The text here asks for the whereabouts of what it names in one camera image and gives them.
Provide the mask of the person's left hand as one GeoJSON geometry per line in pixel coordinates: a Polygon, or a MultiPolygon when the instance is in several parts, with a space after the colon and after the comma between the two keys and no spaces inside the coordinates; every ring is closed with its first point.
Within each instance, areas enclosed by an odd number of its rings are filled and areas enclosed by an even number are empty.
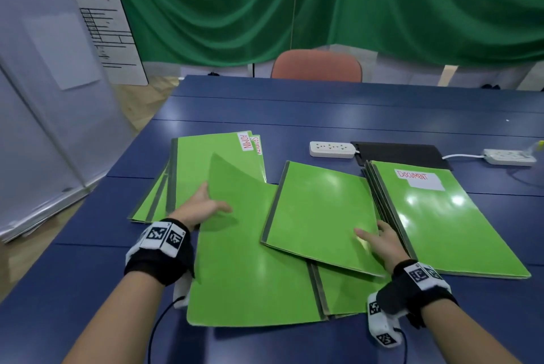
{"type": "Polygon", "coordinates": [[[185,203],[175,209],[168,218],[180,222],[192,232],[212,215],[208,214],[207,202],[216,201],[209,197],[208,182],[204,182],[185,203]]]}

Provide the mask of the person's right hand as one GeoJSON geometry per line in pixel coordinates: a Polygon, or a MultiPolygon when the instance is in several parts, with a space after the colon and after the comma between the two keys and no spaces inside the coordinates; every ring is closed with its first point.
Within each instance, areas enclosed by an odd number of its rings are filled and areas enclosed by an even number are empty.
{"type": "Polygon", "coordinates": [[[395,267],[411,258],[403,248],[397,233],[384,221],[377,221],[379,244],[375,244],[373,252],[383,261],[384,268],[389,274],[393,274],[395,267]]]}

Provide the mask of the plain green folder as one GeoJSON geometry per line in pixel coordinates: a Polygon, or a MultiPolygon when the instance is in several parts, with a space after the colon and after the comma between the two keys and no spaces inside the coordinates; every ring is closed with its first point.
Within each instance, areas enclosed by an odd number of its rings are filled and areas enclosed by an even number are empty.
{"type": "Polygon", "coordinates": [[[286,161],[261,243],[291,255],[369,276],[386,276],[368,243],[354,233],[377,232],[367,180],[286,161]]]}

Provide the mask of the person's left forearm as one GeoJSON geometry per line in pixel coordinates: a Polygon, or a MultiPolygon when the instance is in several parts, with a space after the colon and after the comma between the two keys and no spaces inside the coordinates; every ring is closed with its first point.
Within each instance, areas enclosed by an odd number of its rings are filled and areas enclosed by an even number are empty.
{"type": "Polygon", "coordinates": [[[175,269],[131,265],[61,364],[144,364],[162,294],[175,269]]]}

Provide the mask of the person's right forearm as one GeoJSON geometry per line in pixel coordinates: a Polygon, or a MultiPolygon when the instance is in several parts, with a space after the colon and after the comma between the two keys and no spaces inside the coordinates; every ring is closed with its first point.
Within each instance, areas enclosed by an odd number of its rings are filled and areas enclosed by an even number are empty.
{"type": "Polygon", "coordinates": [[[446,364],[522,364],[451,300],[423,307],[421,316],[446,364]]]}

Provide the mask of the green folders with dark spines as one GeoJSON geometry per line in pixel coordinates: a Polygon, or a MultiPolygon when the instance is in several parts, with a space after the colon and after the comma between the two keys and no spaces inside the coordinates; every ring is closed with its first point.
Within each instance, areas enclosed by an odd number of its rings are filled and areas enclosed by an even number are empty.
{"type": "Polygon", "coordinates": [[[373,161],[366,160],[364,162],[363,172],[369,183],[373,199],[382,220],[388,223],[396,232],[407,254],[411,258],[418,260],[416,251],[410,242],[399,213],[394,207],[391,196],[389,195],[382,176],[378,172],[376,164],[373,161]]]}

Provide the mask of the black wristband with marker tags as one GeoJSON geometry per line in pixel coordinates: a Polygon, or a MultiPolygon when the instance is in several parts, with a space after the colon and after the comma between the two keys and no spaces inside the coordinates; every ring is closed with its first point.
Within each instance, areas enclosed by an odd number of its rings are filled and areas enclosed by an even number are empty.
{"type": "Polygon", "coordinates": [[[124,275],[133,271],[150,275],[165,287],[174,285],[174,308],[187,307],[195,277],[190,230],[170,217],[147,226],[125,257],[124,275]]]}
{"type": "Polygon", "coordinates": [[[430,265],[406,261],[396,266],[391,282],[367,299],[369,332],[385,348],[398,347],[404,335],[401,317],[415,329],[425,328],[421,310],[441,299],[458,304],[451,287],[430,265]]]}

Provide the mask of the green folder under labelled ones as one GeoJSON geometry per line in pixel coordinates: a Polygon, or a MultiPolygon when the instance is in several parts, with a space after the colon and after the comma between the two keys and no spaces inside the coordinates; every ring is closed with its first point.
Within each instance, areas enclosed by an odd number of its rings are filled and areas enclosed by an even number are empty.
{"type": "Polygon", "coordinates": [[[166,163],[162,172],[154,180],[151,188],[131,211],[128,220],[133,223],[153,223],[167,215],[167,191],[169,164],[166,163]]]}

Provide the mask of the white power strip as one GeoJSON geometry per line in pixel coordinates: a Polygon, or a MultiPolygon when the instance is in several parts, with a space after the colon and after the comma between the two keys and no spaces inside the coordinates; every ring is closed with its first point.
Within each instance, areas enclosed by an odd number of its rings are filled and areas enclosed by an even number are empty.
{"type": "Polygon", "coordinates": [[[536,158],[524,150],[484,149],[483,159],[497,166],[522,166],[532,167],[536,164],[536,158]]]}
{"type": "Polygon", "coordinates": [[[311,141],[309,154],[321,158],[352,159],[358,152],[351,143],[311,141]]]}

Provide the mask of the red-brown chair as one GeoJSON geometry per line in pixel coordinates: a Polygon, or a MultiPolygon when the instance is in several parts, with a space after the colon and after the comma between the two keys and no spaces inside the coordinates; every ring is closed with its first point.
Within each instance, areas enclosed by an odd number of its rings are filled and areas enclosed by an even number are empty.
{"type": "Polygon", "coordinates": [[[293,49],[283,52],[275,60],[271,78],[361,83],[363,69],[357,58],[350,54],[293,49]]]}

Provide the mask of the pale wooden leg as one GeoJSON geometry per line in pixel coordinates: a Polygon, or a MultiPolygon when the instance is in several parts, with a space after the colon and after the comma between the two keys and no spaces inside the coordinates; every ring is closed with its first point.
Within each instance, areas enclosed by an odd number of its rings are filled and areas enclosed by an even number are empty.
{"type": "Polygon", "coordinates": [[[458,65],[445,65],[437,86],[447,87],[458,69],[458,65]]]}

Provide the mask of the grey partition panel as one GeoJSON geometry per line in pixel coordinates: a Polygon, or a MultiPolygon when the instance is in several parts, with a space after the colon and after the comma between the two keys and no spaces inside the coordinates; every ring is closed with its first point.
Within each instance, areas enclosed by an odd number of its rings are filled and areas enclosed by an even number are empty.
{"type": "Polygon", "coordinates": [[[133,139],[76,0],[0,0],[0,240],[77,202],[133,139]],[[101,80],[60,90],[24,18],[75,13],[101,80]]]}

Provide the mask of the white board with printed table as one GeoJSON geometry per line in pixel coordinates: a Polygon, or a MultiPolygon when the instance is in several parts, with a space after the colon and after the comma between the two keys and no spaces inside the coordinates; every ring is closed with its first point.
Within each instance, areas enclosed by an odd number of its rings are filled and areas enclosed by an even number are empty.
{"type": "Polygon", "coordinates": [[[147,86],[121,0],[76,0],[110,83],[147,86]]]}

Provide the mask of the white paper sheet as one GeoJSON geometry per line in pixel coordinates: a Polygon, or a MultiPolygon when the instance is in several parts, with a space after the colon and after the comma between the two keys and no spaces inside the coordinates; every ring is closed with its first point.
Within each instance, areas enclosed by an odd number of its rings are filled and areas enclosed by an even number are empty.
{"type": "Polygon", "coordinates": [[[75,13],[27,17],[24,27],[60,90],[101,80],[98,62],[75,13]]]}

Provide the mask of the green curtain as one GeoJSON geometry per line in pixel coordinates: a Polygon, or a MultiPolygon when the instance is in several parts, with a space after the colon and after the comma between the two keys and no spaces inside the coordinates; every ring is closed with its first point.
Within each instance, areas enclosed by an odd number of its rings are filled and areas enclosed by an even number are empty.
{"type": "Polygon", "coordinates": [[[544,0],[121,0],[141,59],[234,66],[342,44],[437,65],[544,60],[544,0]]]}

